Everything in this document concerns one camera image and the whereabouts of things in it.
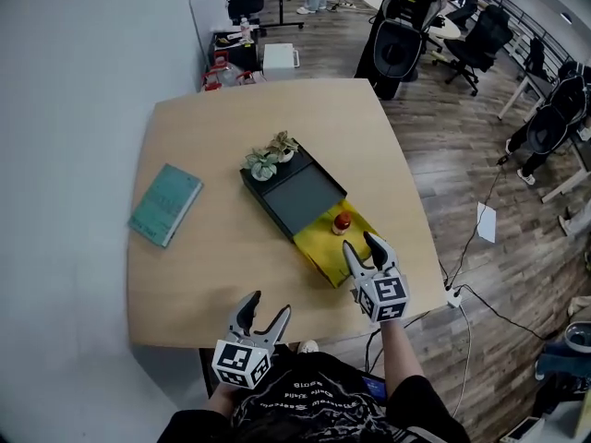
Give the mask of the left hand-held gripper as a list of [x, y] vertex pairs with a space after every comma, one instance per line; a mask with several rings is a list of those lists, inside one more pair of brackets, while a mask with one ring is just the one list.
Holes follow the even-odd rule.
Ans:
[[261, 291], [255, 291], [240, 300], [229, 316], [229, 332], [216, 343], [212, 369], [224, 384], [254, 389], [271, 368], [275, 343], [285, 332], [292, 308], [284, 306], [268, 328], [250, 335], [260, 298]]

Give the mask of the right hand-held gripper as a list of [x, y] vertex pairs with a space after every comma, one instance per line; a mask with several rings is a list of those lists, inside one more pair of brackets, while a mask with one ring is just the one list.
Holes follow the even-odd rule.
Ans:
[[406, 277], [397, 268], [394, 249], [375, 233], [364, 231], [374, 267], [366, 267], [354, 247], [343, 241], [343, 253], [350, 274], [355, 279], [356, 302], [371, 323], [401, 318], [410, 300]]

